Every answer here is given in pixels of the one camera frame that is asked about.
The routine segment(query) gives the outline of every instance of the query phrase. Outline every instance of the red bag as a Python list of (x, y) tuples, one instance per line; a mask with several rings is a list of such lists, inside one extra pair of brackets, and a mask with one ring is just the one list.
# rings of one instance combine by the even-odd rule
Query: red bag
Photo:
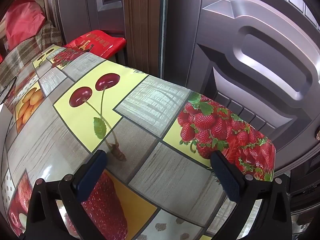
[(45, 23), (45, 14), (35, 0), (15, 0), (6, 13), (5, 28), (9, 50), (35, 36)]
[(71, 41), (66, 47), (91, 52), (107, 59), (123, 49), (126, 43), (124, 38), (111, 37), (103, 31), (94, 30)]

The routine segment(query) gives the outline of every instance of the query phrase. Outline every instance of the door panel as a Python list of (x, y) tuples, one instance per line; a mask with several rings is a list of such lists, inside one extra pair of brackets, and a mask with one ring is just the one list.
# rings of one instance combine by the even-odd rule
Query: door panel
[(187, 87), (203, 92), (215, 82), (216, 100), (273, 140), (279, 169), (317, 143), (320, 33), (301, 0), (266, 1), (202, 0)]

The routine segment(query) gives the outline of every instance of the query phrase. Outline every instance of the yellow square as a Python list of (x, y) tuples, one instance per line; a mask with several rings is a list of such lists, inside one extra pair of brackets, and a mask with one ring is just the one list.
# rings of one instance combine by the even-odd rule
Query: yellow square
[(196, 150), (195, 153), (191, 152), (191, 150), (190, 150), (191, 143), (189, 143), (188, 145), (179, 144), (179, 142), (181, 141), (181, 136), (180, 136), (181, 129), (182, 129), (182, 127), (178, 124), (178, 120), (176, 119), (174, 121), (173, 125), (170, 127), (167, 134), (165, 135), (165, 137), (163, 138), (163, 141), (170, 144), (171, 146), (173, 146), (177, 150), (183, 152), (184, 154), (190, 156), (191, 158), (195, 159), (196, 161), (210, 167), (211, 166), (210, 160), (202, 158), (200, 156), (200, 154), (198, 153), (198, 151), (196, 150), (196, 147), (194, 145), (191, 147), (193, 150)]
[(110, 176), (114, 183), (116, 194), (120, 200), (124, 216), (128, 223), (128, 236), (126, 239), (132, 239), (145, 225), (157, 208), (123, 185), (109, 172), (105, 172)]
[(42, 63), (51, 53), (53, 53), (54, 51), (56, 51), (57, 49), (59, 49), (61, 47), (59, 46), (52, 46), (51, 48), (47, 49), (46, 51), (44, 51), (39, 57), (37, 57), (32, 63), (33, 63), (33, 66), (35, 68), (37, 68), (40, 63)]
[[(147, 74), (135, 73), (134, 69), (126, 68), (111, 61), (105, 61), (75, 83), (54, 104), (55, 109), (66, 125), (90, 152), (93, 152), (103, 140), (97, 137), (93, 125), (94, 117), (100, 117), (103, 93), (103, 91), (95, 89), (95, 84), (101, 76), (107, 73), (115, 73), (120, 76), (119, 82), (104, 92), (102, 116), (108, 122), (106, 124), (106, 134), (108, 134), (121, 118), (119, 114), (113, 111), (113, 108), (146, 78)], [(91, 106), (84, 102), (80, 106), (71, 107), (69, 104), (70, 97), (75, 90), (81, 87), (89, 87), (92, 90), (92, 95), (87, 100)]]

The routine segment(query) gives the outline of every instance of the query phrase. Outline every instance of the cherry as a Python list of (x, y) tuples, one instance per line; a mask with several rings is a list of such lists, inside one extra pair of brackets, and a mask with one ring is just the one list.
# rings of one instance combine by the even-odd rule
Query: cherry
[(115, 73), (108, 73), (101, 76), (96, 82), (96, 90), (102, 91), (104, 88), (111, 88), (118, 84), (120, 76)]
[(69, 100), (71, 107), (77, 107), (84, 103), (84, 99), (88, 100), (92, 95), (92, 89), (89, 87), (80, 87), (76, 89)]

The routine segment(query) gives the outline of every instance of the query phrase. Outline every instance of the metal rivet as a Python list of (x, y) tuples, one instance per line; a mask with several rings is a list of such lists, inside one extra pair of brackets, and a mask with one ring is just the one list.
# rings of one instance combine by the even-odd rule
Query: metal rivet
[(63, 177), (63, 179), (64, 179), (65, 181), (71, 180), (71, 179), (72, 179), (72, 174), (67, 174), (66, 176)]
[(250, 174), (246, 174), (244, 177), (246, 180), (253, 180), (253, 176)]
[(40, 185), (42, 182), (43, 182), (43, 179), (41, 179), (41, 178), (36, 180), (37, 185)]
[(275, 179), (275, 182), (278, 183), (278, 184), (281, 184), (281, 183), (282, 183), (282, 180), (281, 180), (280, 178), (276, 178), (276, 179)]

